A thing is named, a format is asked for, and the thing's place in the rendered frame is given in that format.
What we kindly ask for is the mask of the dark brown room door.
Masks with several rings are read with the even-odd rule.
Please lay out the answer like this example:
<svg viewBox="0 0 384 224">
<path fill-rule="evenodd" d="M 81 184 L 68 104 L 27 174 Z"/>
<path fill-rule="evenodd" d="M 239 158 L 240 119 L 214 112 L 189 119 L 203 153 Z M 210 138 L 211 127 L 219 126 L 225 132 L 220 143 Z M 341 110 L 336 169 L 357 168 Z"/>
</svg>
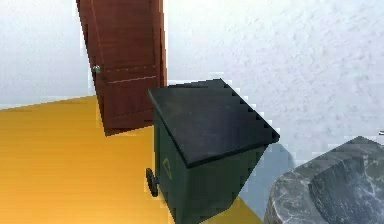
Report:
<svg viewBox="0 0 384 224">
<path fill-rule="evenodd" d="M 153 124 L 150 88 L 166 84 L 164 0 L 76 0 L 104 134 Z"/>
</svg>

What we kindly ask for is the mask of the green trash can black lid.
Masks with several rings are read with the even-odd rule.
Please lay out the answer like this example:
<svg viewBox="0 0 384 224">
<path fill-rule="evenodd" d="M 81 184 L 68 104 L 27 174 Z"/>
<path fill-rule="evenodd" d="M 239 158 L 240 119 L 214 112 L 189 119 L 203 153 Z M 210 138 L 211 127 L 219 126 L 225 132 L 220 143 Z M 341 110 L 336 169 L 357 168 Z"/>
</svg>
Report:
<svg viewBox="0 0 384 224">
<path fill-rule="evenodd" d="M 200 224 L 231 207 L 280 135 L 222 79 L 151 88 L 155 168 L 175 224 Z"/>
</svg>

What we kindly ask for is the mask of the grey marble sink basin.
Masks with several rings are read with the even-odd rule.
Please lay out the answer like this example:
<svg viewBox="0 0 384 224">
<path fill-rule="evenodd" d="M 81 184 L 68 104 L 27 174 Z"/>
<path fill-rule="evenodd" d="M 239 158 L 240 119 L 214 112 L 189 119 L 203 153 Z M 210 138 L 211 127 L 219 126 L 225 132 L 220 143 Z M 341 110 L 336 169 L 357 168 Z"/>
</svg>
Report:
<svg viewBox="0 0 384 224">
<path fill-rule="evenodd" d="M 282 174 L 264 224 L 384 224 L 384 145 L 358 136 Z"/>
</svg>

